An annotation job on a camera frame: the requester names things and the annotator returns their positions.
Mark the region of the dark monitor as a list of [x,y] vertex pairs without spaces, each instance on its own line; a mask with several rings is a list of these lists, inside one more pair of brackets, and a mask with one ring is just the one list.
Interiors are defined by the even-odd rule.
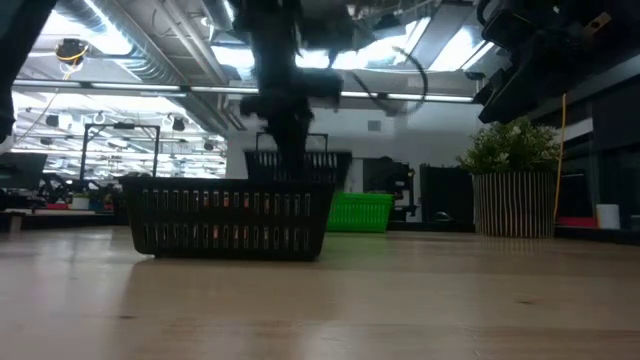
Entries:
[[36,153],[0,155],[0,188],[35,190],[42,178],[47,156]]

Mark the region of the black cabinet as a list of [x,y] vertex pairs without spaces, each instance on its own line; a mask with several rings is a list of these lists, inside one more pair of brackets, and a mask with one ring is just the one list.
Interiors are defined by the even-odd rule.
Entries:
[[422,164],[420,198],[425,223],[474,223],[472,176],[466,170]]

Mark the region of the flat red object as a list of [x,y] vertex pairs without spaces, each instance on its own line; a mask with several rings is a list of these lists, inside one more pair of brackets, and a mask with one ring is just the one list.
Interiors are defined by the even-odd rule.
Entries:
[[561,216],[556,220],[559,227],[576,227],[576,228],[598,228],[598,222],[593,217],[564,217]]

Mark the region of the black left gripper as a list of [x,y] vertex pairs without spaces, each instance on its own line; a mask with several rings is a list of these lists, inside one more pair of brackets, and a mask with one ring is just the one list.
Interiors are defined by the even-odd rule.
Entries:
[[310,100],[324,99],[338,104],[344,88],[343,77],[332,69],[273,70],[259,65],[254,66],[252,75],[258,93],[243,96],[239,112],[268,123],[267,133],[276,143],[284,171],[292,180],[302,180],[306,171],[307,130],[314,119]]

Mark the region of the black background robot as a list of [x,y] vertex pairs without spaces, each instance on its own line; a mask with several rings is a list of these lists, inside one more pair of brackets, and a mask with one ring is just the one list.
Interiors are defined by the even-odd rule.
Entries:
[[363,160],[363,191],[389,194],[393,197],[390,220],[406,222],[416,214],[414,199],[415,170],[408,163],[394,161],[391,157]]

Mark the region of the large black plastic basket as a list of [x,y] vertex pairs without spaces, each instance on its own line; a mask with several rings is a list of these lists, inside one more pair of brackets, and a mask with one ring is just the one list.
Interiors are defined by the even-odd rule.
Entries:
[[334,185],[122,177],[137,252],[155,257],[313,261]]

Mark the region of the green artificial plant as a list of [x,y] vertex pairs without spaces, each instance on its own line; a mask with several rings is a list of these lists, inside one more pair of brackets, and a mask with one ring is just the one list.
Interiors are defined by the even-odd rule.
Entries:
[[470,136],[471,146],[458,156],[461,168],[473,175],[556,171],[560,143],[553,128],[527,118],[492,123]]

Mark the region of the small black plastic basket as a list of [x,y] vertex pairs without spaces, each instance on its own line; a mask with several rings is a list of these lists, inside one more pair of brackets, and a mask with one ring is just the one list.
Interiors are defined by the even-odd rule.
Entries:
[[244,152],[248,178],[252,180],[310,181],[333,184],[342,190],[352,163],[348,151],[308,151],[302,164],[292,168],[275,150],[246,150]]

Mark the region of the dark shelf board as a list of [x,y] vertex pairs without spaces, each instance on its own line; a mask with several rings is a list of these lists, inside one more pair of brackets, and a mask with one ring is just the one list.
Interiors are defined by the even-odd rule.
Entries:
[[[388,231],[474,233],[475,226],[454,223],[390,222]],[[640,231],[556,226],[554,235],[562,239],[640,247]]]
[[0,233],[118,225],[113,212],[8,209],[0,211]]

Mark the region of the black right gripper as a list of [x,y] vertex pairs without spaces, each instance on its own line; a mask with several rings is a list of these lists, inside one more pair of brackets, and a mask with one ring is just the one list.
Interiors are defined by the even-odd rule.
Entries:
[[474,100],[483,106],[479,120],[509,123],[543,101],[566,92],[575,82],[575,56],[559,49],[521,52],[507,70],[494,73]]

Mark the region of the long ceiling light bar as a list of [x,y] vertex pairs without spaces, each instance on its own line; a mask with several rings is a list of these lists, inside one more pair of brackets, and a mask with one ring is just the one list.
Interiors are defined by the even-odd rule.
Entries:
[[[120,91],[120,92],[145,92],[158,93],[160,96],[178,93],[211,93],[224,95],[256,95],[258,90],[249,87],[233,86],[191,86],[191,85],[158,85],[158,84],[138,84],[138,83],[110,83],[110,82],[90,82],[90,81],[68,81],[68,80],[39,80],[39,79],[17,79],[13,82],[13,87],[23,91],[49,91],[49,90],[80,90],[97,91]],[[378,92],[371,94],[364,91],[342,91],[341,96],[349,99],[365,99],[372,96],[374,99],[391,101],[418,102],[420,100],[428,102],[442,103],[472,103],[473,98],[469,96],[437,95],[429,94],[422,96],[419,94],[405,93],[384,93],[380,97]]]

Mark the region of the striped plant pot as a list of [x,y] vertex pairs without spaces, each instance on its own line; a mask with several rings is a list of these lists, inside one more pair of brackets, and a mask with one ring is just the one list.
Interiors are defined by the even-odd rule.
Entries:
[[473,176],[476,232],[490,237],[550,238],[556,178],[545,172]]

